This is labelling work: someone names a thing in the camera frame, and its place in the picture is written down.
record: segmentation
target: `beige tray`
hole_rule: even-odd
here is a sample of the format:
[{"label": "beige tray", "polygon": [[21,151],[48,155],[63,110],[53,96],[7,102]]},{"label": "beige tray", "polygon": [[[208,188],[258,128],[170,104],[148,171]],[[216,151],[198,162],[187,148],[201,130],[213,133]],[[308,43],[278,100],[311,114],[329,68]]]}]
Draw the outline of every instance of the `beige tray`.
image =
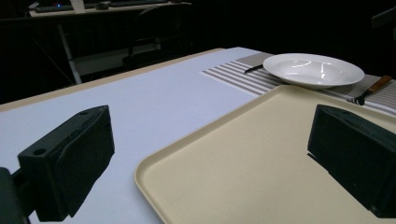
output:
[{"label": "beige tray", "polygon": [[396,133],[396,119],[278,87],[151,156],[135,183],[165,223],[396,223],[377,218],[307,156],[317,104]]}]

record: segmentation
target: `white plate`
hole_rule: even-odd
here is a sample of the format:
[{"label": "white plate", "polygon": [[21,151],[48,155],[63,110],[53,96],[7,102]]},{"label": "white plate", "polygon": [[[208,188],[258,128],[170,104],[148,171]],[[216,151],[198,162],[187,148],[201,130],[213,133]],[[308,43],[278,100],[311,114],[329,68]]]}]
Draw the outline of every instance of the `white plate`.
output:
[{"label": "white plate", "polygon": [[315,54],[277,54],[262,65],[285,82],[311,90],[350,85],[364,77],[364,72],[352,63]]}]

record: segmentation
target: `desk leg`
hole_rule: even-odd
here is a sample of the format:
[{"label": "desk leg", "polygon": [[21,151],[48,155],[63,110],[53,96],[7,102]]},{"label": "desk leg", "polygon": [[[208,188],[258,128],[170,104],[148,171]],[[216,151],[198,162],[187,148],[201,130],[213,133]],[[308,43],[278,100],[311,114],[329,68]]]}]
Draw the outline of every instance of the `desk leg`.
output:
[{"label": "desk leg", "polygon": [[64,44],[64,50],[66,51],[67,60],[69,61],[70,68],[72,69],[72,73],[73,73],[74,79],[76,81],[76,84],[81,84],[82,83],[81,77],[80,77],[79,72],[76,68],[76,63],[73,59],[72,52],[70,51],[69,44],[67,43],[66,36],[64,35],[64,28],[62,27],[61,24],[58,24],[57,27],[58,27],[59,35],[61,36],[61,39],[62,39],[62,43]]}]

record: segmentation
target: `striped placemat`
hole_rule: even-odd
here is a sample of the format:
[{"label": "striped placemat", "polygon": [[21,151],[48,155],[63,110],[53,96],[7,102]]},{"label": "striped placemat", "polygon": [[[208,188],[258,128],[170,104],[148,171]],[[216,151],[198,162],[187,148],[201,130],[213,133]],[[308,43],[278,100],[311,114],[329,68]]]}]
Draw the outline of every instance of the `striped placemat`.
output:
[{"label": "striped placemat", "polygon": [[[202,71],[201,74],[252,96],[260,96],[279,85],[289,85],[280,78],[272,76],[263,68],[244,74],[247,69],[261,64],[264,59],[270,56],[272,56],[272,54],[264,52],[254,54],[206,69],[205,71]],[[317,90],[317,92],[346,100],[347,98],[361,95],[378,79],[379,77],[365,75],[362,81],[353,85]],[[364,107],[396,117],[395,80],[391,80],[375,94],[367,96],[365,101],[366,103]]]}]

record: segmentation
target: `screw hole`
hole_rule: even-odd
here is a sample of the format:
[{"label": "screw hole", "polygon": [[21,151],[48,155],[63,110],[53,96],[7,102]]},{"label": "screw hole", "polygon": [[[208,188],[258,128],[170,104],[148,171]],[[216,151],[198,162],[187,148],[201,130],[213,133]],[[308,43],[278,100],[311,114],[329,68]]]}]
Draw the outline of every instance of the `screw hole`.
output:
[{"label": "screw hole", "polygon": [[40,149],[38,149],[38,150],[35,150],[35,151],[33,152],[33,154],[34,154],[35,156],[39,156],[39,155],[44,154],[46,151],[47,151],[46,149],[40,148]]}]

